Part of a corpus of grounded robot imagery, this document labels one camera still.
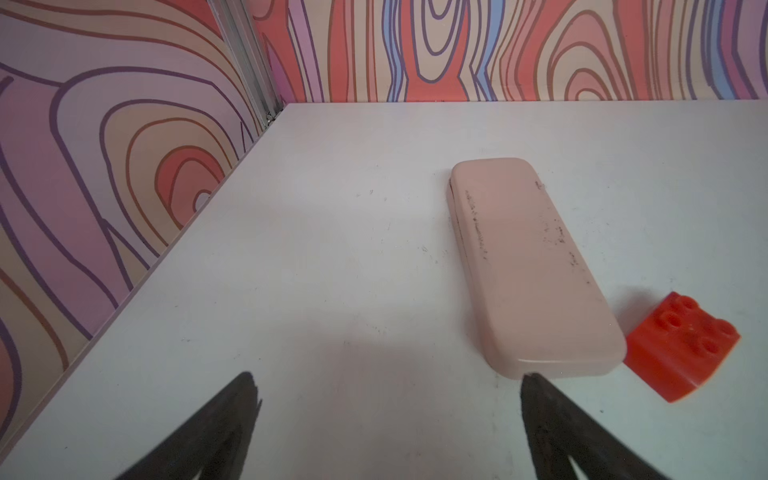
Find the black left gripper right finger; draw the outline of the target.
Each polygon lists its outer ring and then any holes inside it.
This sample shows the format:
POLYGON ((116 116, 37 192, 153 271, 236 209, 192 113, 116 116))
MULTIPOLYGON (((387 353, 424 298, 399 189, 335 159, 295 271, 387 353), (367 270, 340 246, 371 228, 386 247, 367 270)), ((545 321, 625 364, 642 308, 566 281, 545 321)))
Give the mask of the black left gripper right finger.
POLYGON ((523 377, 521 414, 539 479, 664 479, 666 476, 603 428, 548 379, 523 377))

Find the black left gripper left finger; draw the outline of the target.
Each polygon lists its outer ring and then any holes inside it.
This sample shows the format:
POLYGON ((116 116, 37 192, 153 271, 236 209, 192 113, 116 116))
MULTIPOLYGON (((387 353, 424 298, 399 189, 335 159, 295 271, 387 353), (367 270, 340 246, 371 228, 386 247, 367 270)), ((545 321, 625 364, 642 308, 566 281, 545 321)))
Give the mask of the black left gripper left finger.
POLYGON ((238 479, 262 399, 242 372, 121 479, 238 479))

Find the red lego brick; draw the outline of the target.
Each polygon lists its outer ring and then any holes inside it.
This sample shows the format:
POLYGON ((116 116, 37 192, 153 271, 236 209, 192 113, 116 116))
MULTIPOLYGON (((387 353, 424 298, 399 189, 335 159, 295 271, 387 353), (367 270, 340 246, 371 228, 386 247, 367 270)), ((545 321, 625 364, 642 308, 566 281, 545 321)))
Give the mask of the red lego brick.
POLYGON ((626 337, 624 364, 675 403, 706 383, 740 340, 733 324, 671 292, 626 337))

